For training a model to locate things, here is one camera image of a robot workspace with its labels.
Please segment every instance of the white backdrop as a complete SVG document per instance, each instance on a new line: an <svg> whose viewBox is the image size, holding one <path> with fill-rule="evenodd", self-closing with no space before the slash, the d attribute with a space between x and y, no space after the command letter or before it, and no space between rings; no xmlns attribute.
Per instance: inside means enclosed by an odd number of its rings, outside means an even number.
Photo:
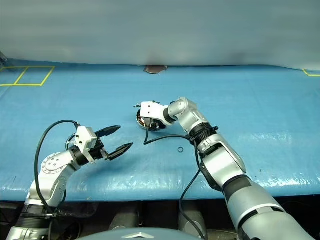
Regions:
<svg viewBox="0 0 320 240"><path fill-rule="evenodd" d="M0 0L9 58L320 70L319 0Z"/></svg>

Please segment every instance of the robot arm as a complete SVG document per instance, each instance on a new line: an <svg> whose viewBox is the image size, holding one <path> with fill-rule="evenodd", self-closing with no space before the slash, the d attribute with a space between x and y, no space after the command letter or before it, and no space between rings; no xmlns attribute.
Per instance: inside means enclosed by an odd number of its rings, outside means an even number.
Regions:
<svg viewBox="0 0 320 240"><path fill-rule="evenodd" d="M120 126L106 127L94 132L91 127L78 126L74 146L65 152L53 153L41 164L38 182L41 194L53 213L47 211L37 193L36 182L33 181L24 208L17 224L11 228L7 240L45 239L55 209L59 206L65 193L69 177L81 166L94 163L98 159L113 160L124 154L132 143L118 147L108 153L101 137L117 131Z"/></svg>
<svg viewBox="0 0 320 240"><path fill-rule="evenodd" d="M180 97L170 105L142 102L140 124L159 130L178 121L196 144L200 169L208 184L223 193L226 205L242 240L309 240L311 238L279 203L246 174L241 157L198 111L194 102Z"/></svg>

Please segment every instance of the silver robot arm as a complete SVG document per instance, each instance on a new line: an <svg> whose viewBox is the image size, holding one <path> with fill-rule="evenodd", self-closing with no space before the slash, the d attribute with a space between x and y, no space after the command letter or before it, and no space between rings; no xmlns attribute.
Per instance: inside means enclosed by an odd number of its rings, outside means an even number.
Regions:
<svg viewBox="0 0 320 240"><path fill-rule="evenodd" d="M56 216L55 209L62 201L69 177L81 166L94 163L98 159L113 160L124 154L132 143L118 147L108 153L102 141L117 131L120 126L106 127L94 132L91 127L78 126L74 136L74 146L65 152L53 153L46 157L41 164L38 182L42 196L53 213L50 213L42 203L33 181L24 208L14 227L11 228L7 240L43 240L47 239L49 224Z"/></svg>
<svg viewBox="0 0 320 240"><path fill-rule="evenodd" d="M279 203L246 173L241 157L198 111L194 102L180 97L170 105L155 101L139 106L144 127L160 129L178 121L196 144L201 172L210 187L223 193L238 236L242 240L313 239Z"/></svg>

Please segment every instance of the yellow tape line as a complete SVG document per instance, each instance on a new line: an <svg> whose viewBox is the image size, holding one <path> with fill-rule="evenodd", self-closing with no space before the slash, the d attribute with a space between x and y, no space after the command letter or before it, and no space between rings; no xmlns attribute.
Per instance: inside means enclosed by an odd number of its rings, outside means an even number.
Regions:
<svg viewBox="0 0 320 240"><path fill-rule="evenodd" d="M320 77L320 74L311 74L308 73L305 69L302 69L302 71L307 75L308 77Z"/></svg>
<svg viewBox="0 0 320 240"><path fill-rule="evenodd" d="M3 69L24 69L23 72L18 76L18 78L15 80L14 83L5 83L5 84L0 84L0 87L41 87L42 85L45 84L47 79L50 77L52 72L54 71L56 66L4 66L0 69L0 72ZM25 75L26 71L30 68L51 68L49 73L44 77L41 83L18 83L20 79Z"/></svg>

